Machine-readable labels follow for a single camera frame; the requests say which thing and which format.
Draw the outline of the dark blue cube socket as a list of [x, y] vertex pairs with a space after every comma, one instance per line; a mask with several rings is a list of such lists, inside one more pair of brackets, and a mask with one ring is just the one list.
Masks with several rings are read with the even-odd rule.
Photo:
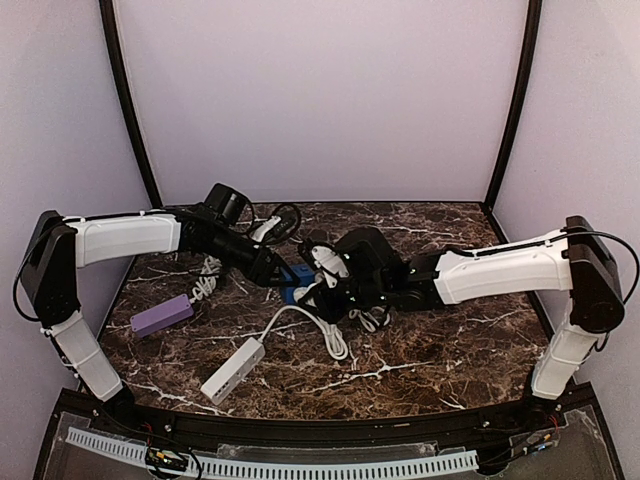
[[293, 305], [295, 303], [294, 291], [296, 288], [308, 287], [315, 280], [314, 271], [306, 264], [292, 265], [290, 270], [297, 277], [296, 282], [294, 282], [293, 277], [288, 271], [282, 270], [280, 272], [281, 280], [284, 282], [284, 285], [280, 287], [280, 296], [287, 305]]

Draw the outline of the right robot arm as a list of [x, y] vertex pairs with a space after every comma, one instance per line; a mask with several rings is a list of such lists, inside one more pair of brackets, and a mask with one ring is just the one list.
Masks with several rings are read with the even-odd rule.
[[571, 216], [563, 228], [529, 240], [405, 260], [379, 229], [358, 228], [333, 246], [305, 246], [324, 278], [300, 300], [335, 323], [352, 310], [430, 311], [482, 297], [566, 291], [567, 311], [531, 377], [533, 396], [555, 400], [625, 316], [629, 297], [603, 242], [607, 236]]

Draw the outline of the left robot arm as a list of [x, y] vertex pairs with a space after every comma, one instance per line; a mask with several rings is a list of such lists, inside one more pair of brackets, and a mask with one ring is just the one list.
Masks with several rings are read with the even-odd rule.
[[260, 287], [280, 287], [289, 265], [269, 247], [234, 231], [204, 204], [91, 218], [41, 214], [16, 273], [12, 291], [23, 291], [68, 368], [101, 402], [125, 385], [81, 312], [77, 270], [93, 263], [150, 253], [210, 255]]

